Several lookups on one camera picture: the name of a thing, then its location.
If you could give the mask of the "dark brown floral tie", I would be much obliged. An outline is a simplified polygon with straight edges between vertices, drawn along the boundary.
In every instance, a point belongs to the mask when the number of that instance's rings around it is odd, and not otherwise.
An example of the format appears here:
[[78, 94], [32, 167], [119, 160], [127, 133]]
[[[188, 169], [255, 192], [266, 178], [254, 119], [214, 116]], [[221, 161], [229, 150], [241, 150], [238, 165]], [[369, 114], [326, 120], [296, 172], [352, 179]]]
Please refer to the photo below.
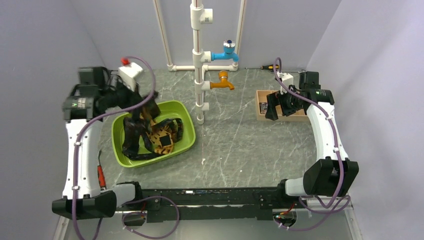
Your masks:
[[[124, 142], [122, 153], [132, 161], [146, 161], [160, 156], [156, 153], [148, 134], [152, 132], [151, 121], [159, 116], [161, 111], [154, 99], [131, 112], [131, 117], [123, 120]], [[139, 153], [140, 140], [148, 153]]]

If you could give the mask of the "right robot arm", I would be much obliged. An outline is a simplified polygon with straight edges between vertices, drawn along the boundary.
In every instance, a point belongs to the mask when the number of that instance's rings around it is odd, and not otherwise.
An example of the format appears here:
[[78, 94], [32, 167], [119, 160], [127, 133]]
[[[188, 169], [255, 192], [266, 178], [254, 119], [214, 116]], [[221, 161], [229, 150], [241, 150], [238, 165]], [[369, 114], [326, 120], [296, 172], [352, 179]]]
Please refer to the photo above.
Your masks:
[[350, 160], [339, 135], [333, 93], [321, 88], [319, 73], [302, 72], [298, 87], [293, 79], [289, 73], [275, 73], [281, 88], [267, 95], [265, 117], [278, 120], [278, 107], [285, 117], [304, 111], [313, 131], [316, 161], [302, 177], [285, 180], [284, 189], [275, 194], [276, 203], [282, 208], [289, 207], [295, 197], [343, 197], [359, 173], [358, 163]]

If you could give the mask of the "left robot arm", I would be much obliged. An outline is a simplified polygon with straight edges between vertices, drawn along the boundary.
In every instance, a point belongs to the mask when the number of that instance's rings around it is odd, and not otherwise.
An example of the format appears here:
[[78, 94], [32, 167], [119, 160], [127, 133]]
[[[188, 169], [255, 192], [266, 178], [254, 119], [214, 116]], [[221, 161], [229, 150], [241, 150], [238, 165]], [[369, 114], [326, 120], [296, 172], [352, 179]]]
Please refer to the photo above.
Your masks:
[[80, 67], [79, 83], [62, 105], [68, 139], [68, 164], [65, 187], [60, 199], [54, 200], [52, 212], [67, 219], [110, 218], [117, 207], [139, 209], [144, 196], [139, 183], [122, 182], [102, 189], [99, 182], [99, 149], [104, 114], [107, 109], [125, 109], [140, 98], [137, 71], [127, 75], [118, 70], [112, 74], [103, 66]]

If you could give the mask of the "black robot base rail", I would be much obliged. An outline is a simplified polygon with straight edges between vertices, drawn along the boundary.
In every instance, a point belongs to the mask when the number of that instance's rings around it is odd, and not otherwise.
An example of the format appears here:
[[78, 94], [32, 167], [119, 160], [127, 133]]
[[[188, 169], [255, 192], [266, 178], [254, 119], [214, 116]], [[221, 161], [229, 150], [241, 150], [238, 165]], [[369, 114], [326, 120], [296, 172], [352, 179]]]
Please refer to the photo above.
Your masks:
[[122, 212], [142, 212], [148, 223], [179, 220], [256, 219], [271, 221], [279, 212], [300, 207], [284, 187], [145, 188], [140, 203], [126, 203]]

